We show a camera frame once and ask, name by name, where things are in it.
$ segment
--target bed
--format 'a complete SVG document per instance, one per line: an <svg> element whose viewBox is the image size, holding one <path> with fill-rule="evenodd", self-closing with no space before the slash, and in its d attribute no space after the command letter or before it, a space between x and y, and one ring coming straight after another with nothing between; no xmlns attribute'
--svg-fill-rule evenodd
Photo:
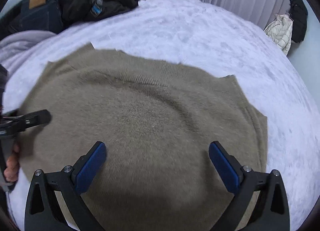
<svg viewBox="0 0 320 231"><path fill-rule="evenodd" d="M5 40L24 45L28 33L36 32ZM89 42L96 49L183 63L214 76L233 74L249 102L268 117L267 172L278 169L283 176L291 230L297 230L312 210L320 194L320 114L287 57L256 25L199 0L146 0L132 12L78 24L59 35L41 35L38 41L9 55L4 55L5 47L0 50L5 56L1 64L10 75L4 112L19 108L48 61ZM28 185L20 170L8 197L21 230Z"/></svg>

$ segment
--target black coat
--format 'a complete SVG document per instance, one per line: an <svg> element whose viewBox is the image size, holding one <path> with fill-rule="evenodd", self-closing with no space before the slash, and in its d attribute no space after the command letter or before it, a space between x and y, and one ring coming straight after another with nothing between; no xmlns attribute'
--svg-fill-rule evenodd
<svg viewBox="0 0 320 231"><path fill-rule="evenodd" d="M139 0L45 0L29 9L29 0L21 1L0 21L0 40L15 32L48 30L60 33L79 21L98 21L133 10Z"/></svg>
<svg viewBox="0 0 320 231"><path fill-rule="evenodd" d="M290 0L290 18L293 20L292 37L296 43L304 40L307 31L308 10L303 0Z"/></svg>

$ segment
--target finger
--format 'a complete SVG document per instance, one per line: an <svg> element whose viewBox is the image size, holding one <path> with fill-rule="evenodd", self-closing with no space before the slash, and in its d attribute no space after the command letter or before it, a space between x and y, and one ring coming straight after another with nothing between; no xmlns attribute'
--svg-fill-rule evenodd
<svg viewBox="0 0 320 231"><path fill-rule="evenodd" d="M17 143L14 144L14 146L13 146L13 151L14 151L15 153L19 153L19 152L20 152L20 146L19 146Z"/></svg>
<svg viewBox="0 0 320 231"><path fill-rule="evenodd" d="M9 178L6 178L6 181L8 182L15 182L18 180L18 175L13 175L13 176L10 176Z"/></svg>
<svg viewBox="0 0 320 231"><path fill-rule="evenodd" d="M16 153L12 153L7 160L7 167L9 169L13 169L19 162L18 155Z"/></svg>
<svg viewBox="0 0 320 231"><path fill-rule="evenodd" d="M14 169L8 169L6 168L4 171L4 177L7 181L16 181L18 179L18 171L19 171L19 165L17 165Z"/></svg>

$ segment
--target dark jeans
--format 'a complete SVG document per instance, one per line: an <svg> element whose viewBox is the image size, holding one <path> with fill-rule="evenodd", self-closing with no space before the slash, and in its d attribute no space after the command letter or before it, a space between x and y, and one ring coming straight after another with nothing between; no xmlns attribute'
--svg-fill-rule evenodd
<svg viewBox="0 0 320 231"><path fill-rule="evenodd" d="M29 9L29 0L23 1L20 14L9 25L12 33L26 30L63 31L58 0L46 0L46 4Z"/></svg>

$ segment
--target fuzzy knit sweater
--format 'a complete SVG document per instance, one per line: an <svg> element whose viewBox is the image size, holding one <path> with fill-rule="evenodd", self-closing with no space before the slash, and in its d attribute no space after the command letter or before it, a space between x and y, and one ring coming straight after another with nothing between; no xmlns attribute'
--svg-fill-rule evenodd
<svg viewBox="0 0 320 231"><path fill-rule="evenodd" d="M209 159L212 141L265 171L267 118L234 76L89 44L47 65L20 112L40 109L52 122L21 135L23 171L60 171L104 142L107 161L82 198L108 231L210 230L233 197Z"/></svg>

